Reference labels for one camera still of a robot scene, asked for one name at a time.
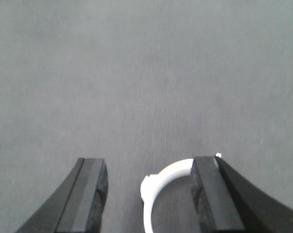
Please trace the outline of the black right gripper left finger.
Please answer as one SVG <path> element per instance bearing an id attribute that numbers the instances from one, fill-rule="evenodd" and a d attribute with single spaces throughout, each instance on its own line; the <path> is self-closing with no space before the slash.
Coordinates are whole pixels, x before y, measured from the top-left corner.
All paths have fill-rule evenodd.
<path id="1" fill-rule="evenodd" d="M 98 233 L 107 196 L 105 160 L 79 158 L 60 186 L 17 232 Z"/>

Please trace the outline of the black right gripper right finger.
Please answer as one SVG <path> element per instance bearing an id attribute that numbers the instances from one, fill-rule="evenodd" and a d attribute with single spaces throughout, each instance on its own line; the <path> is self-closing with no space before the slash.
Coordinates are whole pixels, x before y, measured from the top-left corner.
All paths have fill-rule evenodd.
<path id="1" fill-rule="evenodd" d="M 224 159 L 195 157 L 191 177 L 202 233 L 293 233 L 293 209 L 253 185 Z"/>

